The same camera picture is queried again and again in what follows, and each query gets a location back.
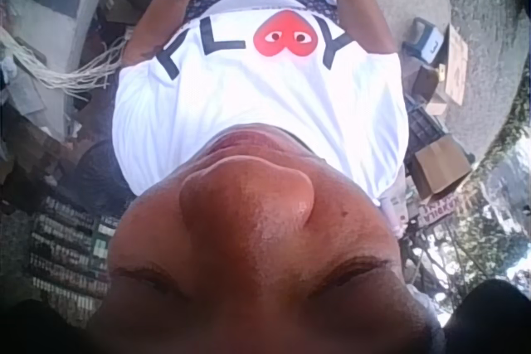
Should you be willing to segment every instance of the box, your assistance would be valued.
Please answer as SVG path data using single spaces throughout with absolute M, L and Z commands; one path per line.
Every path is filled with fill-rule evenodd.
M 471 171 L 464 151 L 450 134 L 418 151 L 410 166 L 412 179 L 425 203 L 451 194 Z
M 412 93 L 426 102 L 426 112 L 431 116 L 441 116 L 448 107 L 439 70 L 423 65 L 418 71 Z
M 445 92 L 458 105 L 463 105 L 468 67 L 468 45 L 450 25 L 448 27 L 448 61 Z
M 431 116 L 441 116 L 446 112 L 446 108 L 448 103 L 445 96 L 437 91 L 426 105 L 426 112 Z
M 437 90 L 437 86 L 439 86 L 439 71 L 428 65 L 423 65 L 418 71 L 412 93 L 429 103 Z

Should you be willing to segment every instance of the ground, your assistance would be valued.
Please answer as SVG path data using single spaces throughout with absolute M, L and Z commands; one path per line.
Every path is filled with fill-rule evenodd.
M 510 111 L 529 53 L 529 20 L 519 0 L 378 0 L 397 41 L 414 17 L 440 29 L 451 21 L 469 45 L 462 106 L 451 104 L 448 129 L 473 153 L 485 155 Z M 417 65 L 403 65 L 409 75 Z
M 511 108 L 529 53 L 529 20 L 519 0 L 450 0 L 452 23 L 470 47 L 465 100 L 449 130 L 481 159 Z

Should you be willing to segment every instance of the electrical wire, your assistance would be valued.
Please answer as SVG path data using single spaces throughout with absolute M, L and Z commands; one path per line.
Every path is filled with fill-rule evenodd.
M 108 79 L 121 67 L 121 59 L 127 41 L 121 37 L 108 50 L 79 70 L 69 73 L 55 72 L 40 62 L 33 51 L 20 45 L 3 27 L 0 27 L 0 43 L 44 87 L 63 90 L 67 95 L 82 98 L 78 94 L 92 89 L 106 88 Z

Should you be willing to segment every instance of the red heart logo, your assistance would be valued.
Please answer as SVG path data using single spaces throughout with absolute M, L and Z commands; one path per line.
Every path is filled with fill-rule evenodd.
M 254 42 L 260 54 L 272 57 L 286 47 L 296 56 L 306 57 L 317 48 L 315 29 L 292 11 L 276 13 L 256 31 Z

